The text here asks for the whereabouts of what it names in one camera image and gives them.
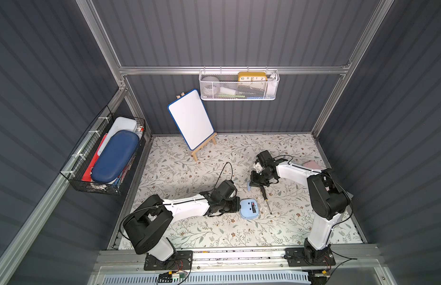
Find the black yellow screwdriver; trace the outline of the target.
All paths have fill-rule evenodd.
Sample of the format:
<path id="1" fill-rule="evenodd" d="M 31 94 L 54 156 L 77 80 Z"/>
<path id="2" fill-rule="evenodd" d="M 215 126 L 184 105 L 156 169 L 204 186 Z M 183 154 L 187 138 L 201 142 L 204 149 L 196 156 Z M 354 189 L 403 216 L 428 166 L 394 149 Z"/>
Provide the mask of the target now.
<path id="1" fill-rule="evenodd" d="M 265 203 L 267 205 L 267 208 L 268 208 L 270 214 L 272 214 L 272 209 L 271 209 L 271 207 L 269 205 L 268 196 L 267 196 L 267 193 L 266 193 L 266 190 L 265 190 L 264 186 L 260 186 L 260 192 L 262 194 L 262 197 L 263 197 L 263 199 L 264 199 L 264 201 L 265 201 Z"/>

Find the light blue alarm clock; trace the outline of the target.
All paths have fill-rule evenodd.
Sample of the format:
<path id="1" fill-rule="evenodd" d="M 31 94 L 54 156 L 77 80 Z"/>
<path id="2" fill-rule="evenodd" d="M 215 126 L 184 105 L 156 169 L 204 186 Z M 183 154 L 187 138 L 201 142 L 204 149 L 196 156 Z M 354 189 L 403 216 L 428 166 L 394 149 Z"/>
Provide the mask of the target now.
<path id="1" fill-rule="evenodd" d="M 256 209 L 253 211 L 251 209 L 251 204 L 254 204 Z M 257 201 L 255 199 L 242 199 L 240 201 L 240 216 L 245 220 L 252 220 L 258 218 L 260 215 L 260 211 L 258 208 Z"/>

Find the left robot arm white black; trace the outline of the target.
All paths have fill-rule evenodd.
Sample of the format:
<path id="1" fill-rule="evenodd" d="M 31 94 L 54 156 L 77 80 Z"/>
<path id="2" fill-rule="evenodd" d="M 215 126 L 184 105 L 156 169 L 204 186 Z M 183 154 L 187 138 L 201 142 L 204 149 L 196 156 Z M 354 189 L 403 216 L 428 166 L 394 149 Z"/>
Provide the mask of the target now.
<path id="1" fill-rule="evenodd" d="M 176 253 L 173 244 L 164 236 L 170 225 L 191 217 L 237 213 L 241 209 L 237 193 L 233 181 L 225 180 L 214 190 L 192 197 L 171 200 L 155 194 L 123 218 L 122 230 L 137 255 L 149 254 L 166 262 Z"/>

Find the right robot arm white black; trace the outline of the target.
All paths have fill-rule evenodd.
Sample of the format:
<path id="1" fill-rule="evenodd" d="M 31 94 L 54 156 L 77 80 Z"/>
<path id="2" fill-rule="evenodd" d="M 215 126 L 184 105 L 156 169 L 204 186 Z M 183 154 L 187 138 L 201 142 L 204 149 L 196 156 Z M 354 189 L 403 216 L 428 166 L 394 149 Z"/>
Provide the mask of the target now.
<path id="1" fill-rule="evenodd" d="M 289 179 L 306 186 L 311 206 L 316 213 L 309 236 L 304 242 L 304 255 L 309 262 L 326 257 L 331 250 L 332 229 L 342 223 L 342 216 L 351 204 L 351 198 L 341 187 L 332 169 L 311 169 L 293 165 L 289 160 L 273 157 L 267 150 L 256 156 L 247 187 L 260 188 L 263 199 L 268 201 L 265 188 L 274 179 Z"/>

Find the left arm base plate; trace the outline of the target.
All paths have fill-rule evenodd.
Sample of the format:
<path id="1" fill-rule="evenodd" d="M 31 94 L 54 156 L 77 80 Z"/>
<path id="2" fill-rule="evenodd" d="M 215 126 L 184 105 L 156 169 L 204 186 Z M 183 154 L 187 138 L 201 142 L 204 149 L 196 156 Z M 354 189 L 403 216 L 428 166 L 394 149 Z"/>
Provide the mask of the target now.
<path id="1" fill-rule="evenodd" d="M 177 251 L 166 261 L 160 261 L 153 255 L 147 254 L 144 271 L 178 271 L 192 269 L 193 251 Z"/>

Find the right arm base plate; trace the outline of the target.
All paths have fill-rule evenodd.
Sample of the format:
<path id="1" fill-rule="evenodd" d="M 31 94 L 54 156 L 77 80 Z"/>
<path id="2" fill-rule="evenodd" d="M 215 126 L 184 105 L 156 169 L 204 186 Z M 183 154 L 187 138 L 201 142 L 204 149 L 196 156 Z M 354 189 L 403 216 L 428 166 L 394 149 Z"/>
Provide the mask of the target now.
<path id="1" fill-rule="evenodd" d="M 286 248 L 283 258 L 288 262 L 289 267 L 324 266 L 331 268 L 336 265 L 333 252 L 329 247 L 319 251 L 311 247 Z"/>

